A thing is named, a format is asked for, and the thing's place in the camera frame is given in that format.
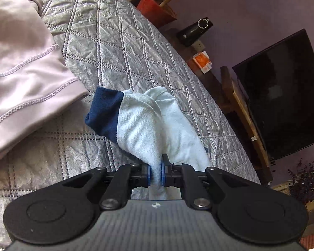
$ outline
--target pink sleeve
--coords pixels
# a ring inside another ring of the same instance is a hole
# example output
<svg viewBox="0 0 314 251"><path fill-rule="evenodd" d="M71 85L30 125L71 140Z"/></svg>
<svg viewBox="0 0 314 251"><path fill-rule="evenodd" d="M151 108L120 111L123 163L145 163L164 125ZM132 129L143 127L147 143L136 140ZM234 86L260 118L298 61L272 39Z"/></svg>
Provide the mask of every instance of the pink sleeve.
<svg viewBox="0 0 314 251"><path fill-rule="evenodd" d="M42 0L0 0L0 159L88 92L37 13Z"/></svg>

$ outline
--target wall socket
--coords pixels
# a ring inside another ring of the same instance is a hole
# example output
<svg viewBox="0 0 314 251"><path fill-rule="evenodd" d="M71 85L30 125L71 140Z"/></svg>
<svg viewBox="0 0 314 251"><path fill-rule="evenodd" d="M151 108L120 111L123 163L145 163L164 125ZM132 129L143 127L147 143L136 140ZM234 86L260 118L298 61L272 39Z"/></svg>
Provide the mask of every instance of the wall socket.
<svg viewBox="0 0 314 251"><path fill-rule="evenodd" d="M193 44L192 47L199 53L202 52L205 49L205 46L200 40L196 40Z"/></svg>

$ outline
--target wooden tv stand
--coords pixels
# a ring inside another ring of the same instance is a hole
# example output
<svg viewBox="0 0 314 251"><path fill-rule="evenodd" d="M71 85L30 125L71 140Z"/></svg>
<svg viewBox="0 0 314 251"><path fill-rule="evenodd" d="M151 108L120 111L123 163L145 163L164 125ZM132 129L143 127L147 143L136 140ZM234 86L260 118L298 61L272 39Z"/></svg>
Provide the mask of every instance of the wooden tv stand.
<svg viewBox="0 0 314 251"><path fill-rule="evenodd" d="M250 117L249 109L245 103L243 95L238 85L231 78L229 70L226 66L221 67L221 81L222 90L230 102L229 110L231 112L236 112L257 153L258 159L252 158L251 163L254 166L262 184L268 184L273 180L270 171L268 154L263 146L255 124Z"/></svg>

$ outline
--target purple wall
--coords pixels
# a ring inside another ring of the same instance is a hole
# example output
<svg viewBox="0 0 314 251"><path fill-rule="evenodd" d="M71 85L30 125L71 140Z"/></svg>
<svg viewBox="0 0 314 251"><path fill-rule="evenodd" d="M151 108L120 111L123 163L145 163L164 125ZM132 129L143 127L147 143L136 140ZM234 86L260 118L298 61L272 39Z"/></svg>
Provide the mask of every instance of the purple wall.
<svg viewBox="0 0 314 251"><path fill-rule="evenodd" d="M314 50L314 0L173 0L178 20L166 26L184 28L202 17L214 26L202 36L213 58L213 73L229 69L279 40L305 28ZM300 158L314 159L314 145L277 160L273 184L289 179L288 168Z"/></svg>

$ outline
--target bed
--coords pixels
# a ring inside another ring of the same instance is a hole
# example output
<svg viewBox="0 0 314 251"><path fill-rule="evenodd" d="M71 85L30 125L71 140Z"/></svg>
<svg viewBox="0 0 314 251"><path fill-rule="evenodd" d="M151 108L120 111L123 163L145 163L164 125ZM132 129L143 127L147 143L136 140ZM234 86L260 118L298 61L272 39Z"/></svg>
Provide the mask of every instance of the bed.
<svg viewBox="0 0 314 251"><path fill-rule="evenodd" d="M98 86L141 93L155 86L167 88L208 149L212 166L259 183L220 108L132 4L127 0L43 1L40 15L89 95L0 161L0 250L11 242L2 222L10 201L98 166L115 171L133 162L129 154L84 123Z"/></svg>

